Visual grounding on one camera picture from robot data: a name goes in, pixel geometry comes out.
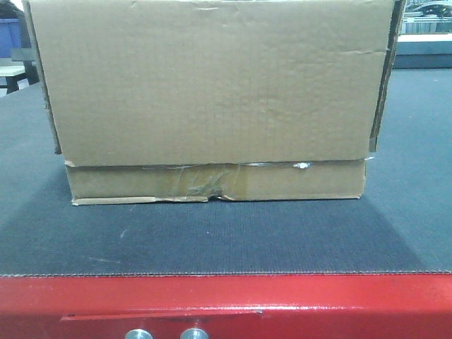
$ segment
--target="gray carpet surface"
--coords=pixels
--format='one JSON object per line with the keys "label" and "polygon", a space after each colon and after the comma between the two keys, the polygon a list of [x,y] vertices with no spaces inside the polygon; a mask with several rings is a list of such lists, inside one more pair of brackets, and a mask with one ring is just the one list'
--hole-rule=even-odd
{"label": "gray carpet surface", "polygon": [[391,76],[360,200],[72,206],[39,85],[0,98],[0,275],[452,271],[452,70]]}

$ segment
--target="red table edge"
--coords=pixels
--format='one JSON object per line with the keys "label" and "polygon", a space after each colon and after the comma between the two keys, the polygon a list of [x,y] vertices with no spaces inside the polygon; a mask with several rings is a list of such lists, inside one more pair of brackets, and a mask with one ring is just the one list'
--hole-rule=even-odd
{"label": "red table edge", "polygon": [[452,315],[452,274],[0,278],[0,318],[294,310]]}

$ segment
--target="white table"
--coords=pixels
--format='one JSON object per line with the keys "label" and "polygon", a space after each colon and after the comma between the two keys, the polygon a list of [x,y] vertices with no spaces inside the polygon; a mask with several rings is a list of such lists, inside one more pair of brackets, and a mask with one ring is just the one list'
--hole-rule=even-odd
{"label": "white table", "polygon": [[0,85],[0,88],[6,88],[6,94],[19,90],[17,82],[25,79],[24,66],[0,66],[0,77],[6,78],[6,86]]}

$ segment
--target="corrugated cardboard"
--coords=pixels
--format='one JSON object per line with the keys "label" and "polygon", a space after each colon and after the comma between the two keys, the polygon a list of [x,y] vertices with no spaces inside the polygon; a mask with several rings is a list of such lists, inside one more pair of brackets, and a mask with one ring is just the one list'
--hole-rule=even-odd
{"label": "corrugated cardboard", "polygon": [[399,1],[26,5],[76,203],[362,193]]}

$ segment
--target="blue bin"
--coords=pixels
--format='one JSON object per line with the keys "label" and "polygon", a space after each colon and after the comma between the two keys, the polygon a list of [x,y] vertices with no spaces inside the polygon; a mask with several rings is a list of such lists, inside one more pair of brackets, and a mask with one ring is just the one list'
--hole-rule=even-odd
{"label": "blue bin", "polygon": [[20,48],[18,19],[0,19],[0,58],[11,58],[11,48]]}

